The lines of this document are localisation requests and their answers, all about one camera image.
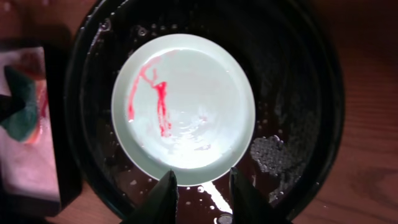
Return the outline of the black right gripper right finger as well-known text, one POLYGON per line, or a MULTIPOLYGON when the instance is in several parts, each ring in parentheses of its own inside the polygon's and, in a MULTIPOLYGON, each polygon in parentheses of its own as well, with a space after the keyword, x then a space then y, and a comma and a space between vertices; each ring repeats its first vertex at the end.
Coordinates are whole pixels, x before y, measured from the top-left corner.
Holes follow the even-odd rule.
POLYGON ((233 204, 233 224, 292 224, 235 167, 229 172, 229 189, 233 204))

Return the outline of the pale green plate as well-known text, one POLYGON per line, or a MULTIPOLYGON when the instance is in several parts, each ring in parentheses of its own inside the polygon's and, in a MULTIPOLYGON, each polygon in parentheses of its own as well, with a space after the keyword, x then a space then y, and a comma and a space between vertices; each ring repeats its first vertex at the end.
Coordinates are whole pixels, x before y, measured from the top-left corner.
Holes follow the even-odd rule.
POLYGON ((245 154, 254 95, 236 59, 197 35, 150 40, 124 63, 111 116, 118 141, 145 174, 174 172, 180 186, 211 182, 245 154))

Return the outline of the green yellow sponge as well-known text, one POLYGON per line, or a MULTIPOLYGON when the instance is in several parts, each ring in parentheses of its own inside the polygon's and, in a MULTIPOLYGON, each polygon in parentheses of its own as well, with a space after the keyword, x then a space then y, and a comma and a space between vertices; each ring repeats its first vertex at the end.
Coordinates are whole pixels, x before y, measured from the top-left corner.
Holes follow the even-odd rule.
POLYGON ((17 100, 18 110, 1 121, 1 127, 16 141, 27 141, 37 128, 37 81, 11 66, 4 67, 11 98, 17 100))

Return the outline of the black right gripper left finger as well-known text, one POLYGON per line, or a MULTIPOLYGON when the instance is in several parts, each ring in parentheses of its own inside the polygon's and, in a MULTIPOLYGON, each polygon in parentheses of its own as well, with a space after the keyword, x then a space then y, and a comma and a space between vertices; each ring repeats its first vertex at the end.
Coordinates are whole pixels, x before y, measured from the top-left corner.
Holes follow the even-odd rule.
POLYGON ((120 224, 175 224, 177 202, 177 178, 169 170, 150 191, 146 201, 120 224))

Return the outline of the rectangular black soapy water tray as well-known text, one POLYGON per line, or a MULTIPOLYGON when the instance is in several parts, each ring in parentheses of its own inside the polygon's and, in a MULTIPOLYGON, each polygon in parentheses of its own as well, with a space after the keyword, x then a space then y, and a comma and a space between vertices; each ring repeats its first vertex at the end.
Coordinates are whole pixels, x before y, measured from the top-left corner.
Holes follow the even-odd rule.
POLYGON ((11 96, 4 67, 37 81, 39 122, 25 142, 1 127, 1 211, 36 217, 58 215, 81 192, 81 175, 67 143, 63 81, 67 56, 34 40, 1 40, 1 94, 11 96))

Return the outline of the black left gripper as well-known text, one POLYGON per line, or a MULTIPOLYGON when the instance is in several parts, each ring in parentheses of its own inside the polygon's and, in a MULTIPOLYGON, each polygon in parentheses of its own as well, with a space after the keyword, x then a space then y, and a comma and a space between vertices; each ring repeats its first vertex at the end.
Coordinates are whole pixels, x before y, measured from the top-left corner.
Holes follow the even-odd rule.
POLYGON ((0 122, 25 108, 25 100, 18 96, 0 95, 0 122))

